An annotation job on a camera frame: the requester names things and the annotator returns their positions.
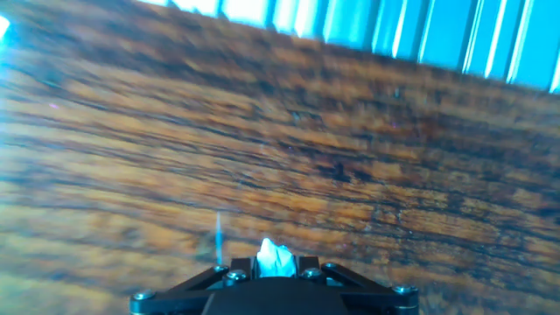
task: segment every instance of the blue metal panel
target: blue metal panel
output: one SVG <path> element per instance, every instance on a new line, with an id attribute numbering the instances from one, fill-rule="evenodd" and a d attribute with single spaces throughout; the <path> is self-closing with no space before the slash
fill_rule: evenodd
<path id="1" fill-rule="evenodd" d="M 295 24 L 298 16 L 298 6 L 298 0 L 276 1 L 273 24 L 277 31 L 286 34 L 296 33 Z"/>
<path id="2" fill-rule="evenodd" d="M 226 0 L 222 9 L 230 21 L 266 27 L 269 3 L 270 0 Z"/>
<path id="3" fill-rule="evenodd" d="M 381 0 L 371 43 L 374 53 L 394 56 L 393 47 L 397 45 L 398 50 L 400 44 L 397 37 L 403 34 L 407 4 L 407 0 Z"/>
<path id="4" fill-rule="evenodd" d="M 554 75 L 560 44 L 560 2 L 528 0 L 507 81 L 547 87 Z"/>
<path id="5" fill-rule="evenodd" d="M 140 0 L 560 93 L 559 0 Z"/>
<path id="6" fill-rule="evenodd" d="M 404 8 L 399 12 L 399 19 L 402 20 L 402 29 L 400 38 L 397 36 L 399 35 L 398 32 L 395 34 L 395 42 L 391 53 L 393 58 L 404 60 L 417 59 L 428 9 L 428 0 L 407 0 L 404 3 Z"/>
<path id="7" fill-rule="evenodd" d="M 472 10 L 470 0 L 431 0 L 418 62 L 462 70 Z"/>
<path id="8" fill-rule="evenodd" d="M 372 0 L 331 0 L 323 32 L 325 42 L 354 49 L 369 46 L 364 41 L 373 5 Z"/>

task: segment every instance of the wood grain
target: wood grain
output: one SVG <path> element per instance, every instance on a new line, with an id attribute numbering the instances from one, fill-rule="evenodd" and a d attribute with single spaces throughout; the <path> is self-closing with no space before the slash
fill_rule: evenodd
<path id="1" fill-rule="evenodd" d="M 423 314 L 560 308 L 560 98 L 128 0 L 0 3 L 0 312 L 126 312 L 263 237 Z"/>

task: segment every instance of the corrugated metal wall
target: corrugated metal wall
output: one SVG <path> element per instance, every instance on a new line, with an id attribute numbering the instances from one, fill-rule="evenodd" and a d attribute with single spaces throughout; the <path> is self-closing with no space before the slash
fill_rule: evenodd
<path id="1" fill-rule="evenodd" d="M 560 0 L 141 0 L 560 93 Z"/>

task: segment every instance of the screw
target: screw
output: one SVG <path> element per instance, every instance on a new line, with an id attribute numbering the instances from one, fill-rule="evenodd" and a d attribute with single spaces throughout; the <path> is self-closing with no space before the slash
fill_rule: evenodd
<path id="1" fill-rule="evenodd" d="M 143 290 L 142 292 L 138 292 L 137 294 L 134 295 L 134 299 L 138 300 L 138 301 L 142 301 L 148 298 L 153 298 L 156 295 L 156 292 L 147 289 L 147 290 Z"/>
<path id="2" fill-rule="evenodd" d="M 414 285 L 405 284 L 405 285 L 394 286 L 393 291 L 395 291 L 398 294 L 409 294 L 409 293 L 412 293 L 414 291 L 418 291 L 418 289 Z"/>
<path id="3" fill-rule="evenodd" d="M 247 278 L 245 271 L 241 269 L 231 270 L 226 274 L 226 278 L 234 281 L 240 281 Z"/>
<path id="4" fill-rule="evenodd" d="M 213 268 L 213 270 L 216 271 L 216 272 L 222 272 L 223 270 L 227 270 L 227 269 L 228 269 L 228 266 L 222 266 L 222 265 L 218 265 L 218 266 L 215 266 Z"/>
<path id="5" fill-rule="evenodd" d="M 321 270 L 318 268 L 308 268 L 301 273 L 301 277 L 305 279 L 313 279 L 319 276 L 321 276 Z"/>

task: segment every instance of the white tissue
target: white tissue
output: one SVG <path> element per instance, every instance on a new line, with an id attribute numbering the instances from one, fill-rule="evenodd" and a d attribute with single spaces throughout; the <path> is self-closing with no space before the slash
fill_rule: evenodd
<path id="1" fill-rule="evenodd" d="M 285 246 L 276 246 L 270 239 L 262 240 L 261 251 L 256 253 L 261 277 L 291 277 L 296 273 L 296 264 Z"/>

